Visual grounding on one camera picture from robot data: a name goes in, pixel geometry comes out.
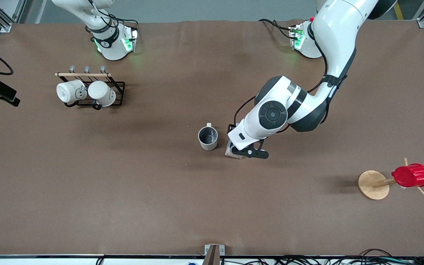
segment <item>round wooden base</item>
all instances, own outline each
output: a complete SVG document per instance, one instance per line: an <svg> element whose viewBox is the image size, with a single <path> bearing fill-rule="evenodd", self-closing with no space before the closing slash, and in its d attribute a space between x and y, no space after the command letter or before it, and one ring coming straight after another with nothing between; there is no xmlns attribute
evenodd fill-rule
<svg viewBox="0 0 424 265"><path fill-rule="evenodd" d="M381 173L374 170L368 170L360 174L358 178L358 188L366 198L380 200L387 197L389 194L389 185L374 188L371 184L385 179L386 178Z"/></svg>

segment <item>robotic arm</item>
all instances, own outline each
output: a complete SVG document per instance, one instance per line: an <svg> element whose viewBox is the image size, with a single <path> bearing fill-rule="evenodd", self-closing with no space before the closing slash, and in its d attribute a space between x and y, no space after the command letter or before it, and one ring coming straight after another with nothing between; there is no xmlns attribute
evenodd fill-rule
<svg viewBox="0 0 424 265"><path fill-rule="evenodd" d="M321 124L353 62L358 30L377 3L327 0L313 21L290 29L297 39L293 42L296 50L312 55L308 57L323 56L325 74L314 88L318 90L313 96L284 76L269 79L256 95L254 108L228 133L234 154L267 158L260 156L253 144L262 143L286 122L296 131L312 131Z"/></svg>
<svg viewBox="0 0 424 265"><path fill-rule="evenodd" d="M138 30L125 26L108 15L105 8L114 0L52 0L78 17L94 36L98 51L108 60L119 60L133 51Z"/></svg>

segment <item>white mug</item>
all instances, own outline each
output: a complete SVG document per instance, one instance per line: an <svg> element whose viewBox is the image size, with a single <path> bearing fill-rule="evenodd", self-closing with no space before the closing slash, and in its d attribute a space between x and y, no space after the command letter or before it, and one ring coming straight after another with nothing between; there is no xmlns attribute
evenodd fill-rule
<svg viewBox="0 0 424 265"><path fill-rule="evenodd" d="M57 95L64 103L85 99L87 92L84 83L78 79L57 85Z"/></svg>
<svg viewBox="0 0 424 265"><path fill-rule="evenodd" d="M204 150L210 151L217 147L217 139L219 134L217 130L212 127L211 123L207 123L207 126L202 127L197 134L199 143L201 144Z"/></svg>
<svg viewBox="0 0 424 265"><path fill-rule="evenodd" d="M116 100L116 93L103 81L94 81L88 87L88 94L102 107L111 106Z"/></svg>

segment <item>table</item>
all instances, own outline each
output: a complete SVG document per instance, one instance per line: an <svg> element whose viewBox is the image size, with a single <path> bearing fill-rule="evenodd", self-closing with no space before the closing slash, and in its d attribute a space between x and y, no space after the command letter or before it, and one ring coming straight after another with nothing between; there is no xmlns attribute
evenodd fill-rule
<svg viewBox="0 0 424 265"><path fill-rule="evenodd" d="M348 78L315 131L265 141L269 159L224 156L234 112L271 77L304 89L324 71L262 22L141 24L136 54L103 59L84 25L13 25L0 77L0 254L424 255L424 197L393 187L371 201L356 186L424 164L424 29L367 21ZM124 105L67 108L55 72L105 65ZM252 106L239 114L243 117ZM211 122L217 149L198 130Z"/></svg>

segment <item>black metal rack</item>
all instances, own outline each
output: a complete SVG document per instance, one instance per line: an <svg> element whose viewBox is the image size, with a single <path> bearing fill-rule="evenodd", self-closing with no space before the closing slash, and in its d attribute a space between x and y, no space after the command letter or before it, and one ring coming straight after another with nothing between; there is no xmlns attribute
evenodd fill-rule
<svg viewBox="0 0 424 265"><path fill-rule="evenodd" d="M89 72L89 67L84 68L84 74L76 74L74 72L74 66L71 66L69 73L55 73L55 76L60 77L60 79L63 80L63 82L69 82L67 77L74 77L74 79L77 79L77 80L80 80L81 82L83 82L84 89L88 89L89 85L92 82L100 81L98 78L105 79L106 81L104 81L104 80L101 80L101 81L105 82L110 88L112 88L112 89L115 88L114 91L117 90L116 100L114 101L114 103L111 106L122 106L123 96L124 96L124 92L125 92L125 82L118 82L118 81L114 80L112 75L110 73L106 72L105 66L101 66L100 74L91 74ZM89 95L87 95L87 97L85 99L80 99L80 100L74 101L71 104L64 103L64 105L66 107L91 106L95 110L100 110L102 108L102 105L96 104L96 100L89 97Z"/></svg>

